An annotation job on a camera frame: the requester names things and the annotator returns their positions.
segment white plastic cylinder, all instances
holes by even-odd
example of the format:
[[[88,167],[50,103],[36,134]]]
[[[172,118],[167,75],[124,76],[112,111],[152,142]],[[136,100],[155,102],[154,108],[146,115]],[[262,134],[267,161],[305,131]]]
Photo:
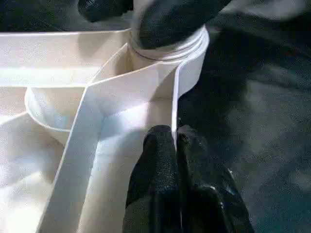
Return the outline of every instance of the white plastic cylinder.
[[[27,88],[25,106],[30,117],[65,145],[84,88]]]
[[[147,67],[157,62],[182,62],[188,57],[194,55],[201,49],[201,45],[206,37],[205,27],[200,28],[187,40],[175,45],[160,47],[155,50],[144,50],[133,37],[129,41],[129,49],[132,57],[134,69]]]
[[[138,30],[141,17],[146,8],[154,0],[134,0],[134,15],[129,43],[134,51],[151,61],[176,61],[187,58],[198,50],[204,38],[205,26],[194,32],[186,40],[174,45],[160,47],[154,50],[145,50],[138,43]]]

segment white plastic part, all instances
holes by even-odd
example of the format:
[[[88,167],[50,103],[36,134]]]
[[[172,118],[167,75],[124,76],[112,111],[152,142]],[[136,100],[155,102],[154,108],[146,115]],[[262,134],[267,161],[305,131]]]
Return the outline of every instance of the white plastic part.
[[[0,232],[35,232],[63,149],[26,112],[1,124]]]
[[[0,72],[3,76],[0,85],[8,86],[2,89],[5,96],[2,104],[5,106],[11,101],[7,110],[3,107],[9,118],[0,124],[0,140],[4,141],[1,151],[5,151],[1,158],[7,168],[3,171],[11,174],[8,179],[11,181],[28,175],[26,183],[22,183],[23,190],[14,191],[19,193],[21,203],[18,210],[12,208],[12,213],[17,214],[21,224],[0,214],[0,232],[33,233],[35,226],[38,233],[121,232],[129,176],[141,154],[142,139],[146,131],[157,124],[170,125],[175,136],[178,97],[196,84],[209,42],[203,29],[199,47],[188,56],[159,61],[141,56],[126,44],[128,31],[113,32],[109,39],[106,37],[109,33],[94,33],[95,37],[87,33],[79,49],[86,51],[90,46],[92,50],[93,45],[102,45],[92,53],[94,57],[87,59],[78,54],[76,47],[80,34],[4,35],[12,44],[3,45],[10,45],[15,52],[9,52],[0,44],[0,51],[6,52],[8,60],[6,64],[0,61],[0,71],[14,68],[13,76]],[[113,38],[118,39],[112,45]],[[68,45],[72,49],[53,51],[49,42],[54,48],[64,49]],[[24,43],[29,44],[30,49],[24,48]],[[32,50],[34,57],[28,55]],[[21,58],[19,63],[17,52],[31,62]],[[72,78],[72,71],[78,76]],[[18,103],[23,102],[25,87],[28,87],[25,106],[14,105],[14,98]],[[28,163],[31,159],[25,163],[15,160],[21,151],[31,158],[34,156],[34,166]],[[37,160],[37,155],[48,164]],[[52,171],[49,166],[54,167],[54,173],[47,185],[41,175]],[[47,169],[37,173],[38,169],[33,167]],[[29,181],[28,177],[32,176],[38,182]],[[42,186],[44,195],[36,197],[36,192],[42,192]],[[4,189],[0,190],[1,200],[10,202],[13,197],[10,193],[2,195]],[[26,199],[36,200],[36,204],[30,205]],[[2,206],[3,213],[14,215],[7,212],[9,204]],[[35,206],[36,213],[29,206]]]
[[[85,86],[128,34],[0,33],[0,86]]]
[[[175,134],[177,98],[197,82],[208,42],[205,33],[178,74],[177,62],[158,62],[111,78],[104,78],[104,69],[98,72],[94,80],[102,80],[85,90],[38,232],[121,232],[142,139],[158,124],[170,125]],[[185,82],[187,77],[192,81]]]
[[[63,145],[66,144],[84,88],[28,88],[28,114]]]

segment white molded plastic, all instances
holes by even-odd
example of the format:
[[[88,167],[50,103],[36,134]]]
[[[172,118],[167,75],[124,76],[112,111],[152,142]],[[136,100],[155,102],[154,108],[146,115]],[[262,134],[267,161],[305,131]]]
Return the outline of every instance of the white molded plastic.
[[[5,191],[14,190],[24,204],[9,214],[24,219],[16,226],[12,215],[0,214],[0,232],[33,233],[35,226],[38,233],[121,232],[128,181],[141,154],[142,139],[157,124],[170,125],[175,136],[178,97],[196,84],[208,46],[205,29],[201,36],[198,48],[187,57],[157,61],[126,44],[128,31],[94,33],[94,37],[92,33],[0,35],[0,41],[11,38],[4,45],[15,50],[8,52],[0,44],[0,50],[8,52],[0,70],[14,66],[17,51],[32,59],[22,58],[14,75],[0,81],[9,86],[3,87],[9,95],[17,93],[18,100],[6,98],[11,101],[7,106],[14,101],[25,103],[4,110],[9,116],[0,125],[3,171],[11,173],[0,190],[8,204],[1,207],[6,211],[15,201]],[[26,40],[35,58],[27,54],[31,49],[18,48]],[[65,45],[69,50],[60,52]],[[77,54],[88,46],[93,51],[90,56]],[[73,70],[77,77],[72,78]],[[23,189],[17,191],[14,182],[20,177]],[[34,192],[41,190],[44,194],[36,197]],[[36,198],[35,204],[25,201]]]

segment black glove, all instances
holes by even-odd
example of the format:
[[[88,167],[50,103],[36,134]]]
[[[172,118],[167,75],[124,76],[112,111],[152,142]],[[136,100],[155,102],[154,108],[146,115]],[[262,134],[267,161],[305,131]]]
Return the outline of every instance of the black glove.
[[[231,0],[155,0],[139,23],[139,39],[146,49],[181,41],[215,17]],[[79,12],[89,21],[120,16],[133,9],[133,0],[79,0]]]
[[[182,228],[188,233],[253,232],[230,173],[206,140],[181,127],[176,157],[171,129],[156,126],[147,133],[131,175],[123,232],[178,233]]]
[[[177,160],[171,129],[151,128],[131,174],[123,220],[124,233],[178,233],[180,229]]]
[[[186,232],[254,232],[230,172],[190,126],[178,130],[177,154]]]

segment black rubber glove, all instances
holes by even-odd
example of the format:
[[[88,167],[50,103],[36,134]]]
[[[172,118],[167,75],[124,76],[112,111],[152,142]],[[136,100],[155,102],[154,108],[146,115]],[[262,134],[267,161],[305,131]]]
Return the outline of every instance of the black rubber glove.
[[[139,39],[155,49],[186,39],[231,0],[155,0],[142,16]]]
[[[178,130],[177,155],[185,232],[254,232],[230,172],[190,126]]]

